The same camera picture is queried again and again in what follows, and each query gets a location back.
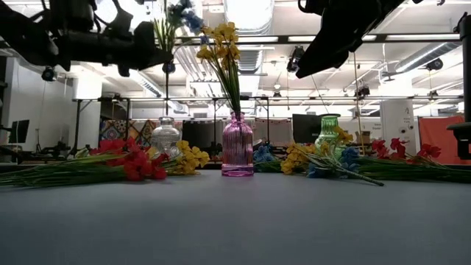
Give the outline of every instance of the orange curtain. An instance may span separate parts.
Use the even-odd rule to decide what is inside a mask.
[[[453,131],[447,130],[448,125],[464,122],[462,116],[448,118],[420,118],[419,134],[421,144],[430,144],[442,149],[437,162],[448,165],[471,165],[471,160],[461,160]]]

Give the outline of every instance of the desk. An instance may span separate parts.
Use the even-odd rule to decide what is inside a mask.
[[[219,175],[0,188],[0,264],[470,264],[471,185]]]

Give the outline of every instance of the green glass vase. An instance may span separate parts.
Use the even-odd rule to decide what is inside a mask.
[[[320,150],[321,145],[324,142],[327,142],[329,146],[334,145],[335,140],[337,139],[337,136],[339,134],[337,132],[334,132],[334,128],[339,125],[339,120],[338,117],[340,117],[340,114],[324,114],[321,115],[322,120],[321,120],[321,133],[319,134],[319,137],[316,139],[316,147],[318,150]],[[335,154],[336,156],[341,155],[342,148],[340,146],[336,147]]]

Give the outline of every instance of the pink glass vase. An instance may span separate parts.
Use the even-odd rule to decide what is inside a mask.
[[[253,176],[252,129],[244,122],[244,113],[232,112],[232,121],[222,133],[222,175]]]

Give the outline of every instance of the table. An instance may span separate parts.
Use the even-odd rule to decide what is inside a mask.
[[[0,264],[470,264],[471,185],[203,171],[0,188]]]

